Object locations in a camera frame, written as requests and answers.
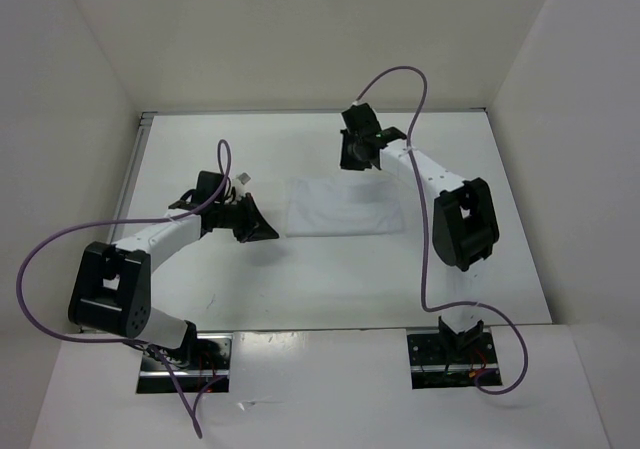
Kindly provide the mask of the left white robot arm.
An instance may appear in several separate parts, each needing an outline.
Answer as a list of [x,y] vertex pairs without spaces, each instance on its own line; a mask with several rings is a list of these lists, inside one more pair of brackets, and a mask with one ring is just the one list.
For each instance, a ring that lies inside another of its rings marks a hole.
[[239,243],[277,239],[278,232],[244,190],[248,180],[245,174],[229,180],[202,171],[196,186],[171,204],[159,223],[112,244],[86,246],[68,306],[69,321],[151,344],[180,369],[210,352],[194,323],[152,307],[152,275],[216,229],[231,231]]

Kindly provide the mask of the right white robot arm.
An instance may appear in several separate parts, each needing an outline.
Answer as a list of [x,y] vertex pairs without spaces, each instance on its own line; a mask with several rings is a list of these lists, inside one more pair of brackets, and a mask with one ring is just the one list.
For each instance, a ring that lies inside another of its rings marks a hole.
[[412,145],[411,135],[384,129],[371,106],[354,103],[341,113],[340,167],[378,169],[418,191],[423,250],[420,300],[438,315],[438,349],[462,361],[480,339],[484,322],[470,296],[481,285],[484,262],[499,240],[491,190],[482,178],[464,179]]

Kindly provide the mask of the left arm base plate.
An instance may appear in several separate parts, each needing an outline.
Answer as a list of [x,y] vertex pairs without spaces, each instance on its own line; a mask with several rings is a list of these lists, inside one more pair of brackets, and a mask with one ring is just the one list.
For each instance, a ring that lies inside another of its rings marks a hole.
[[[205,388],[207,393],[227,393],[230,385],[230,366],[233,345],[232,333],[201,332],[198,334],[200,352],[189,363],[174,363],[167,358],[184,393],[196,395]],[[155,355],[144,354],[138,373],[137,394],[175,393],[175,387],[165,366]]]

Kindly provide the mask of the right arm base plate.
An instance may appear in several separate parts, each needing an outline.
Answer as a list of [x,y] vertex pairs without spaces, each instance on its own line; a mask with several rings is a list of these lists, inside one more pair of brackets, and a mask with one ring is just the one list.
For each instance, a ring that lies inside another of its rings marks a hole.
[[406,339],[414,390],[473,387],[477,376],[481,387],[502,385],[489,331],[457,356],[447,354],[436,330],[408,332]]

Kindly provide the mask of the white skirt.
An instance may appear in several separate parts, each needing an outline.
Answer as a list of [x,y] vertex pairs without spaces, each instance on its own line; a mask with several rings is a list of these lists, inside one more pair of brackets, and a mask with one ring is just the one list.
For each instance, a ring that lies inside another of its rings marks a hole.
[[387,176],[295,178],[288,188],[284,228],[290,238],[400,233],[404,215],[399,191]]

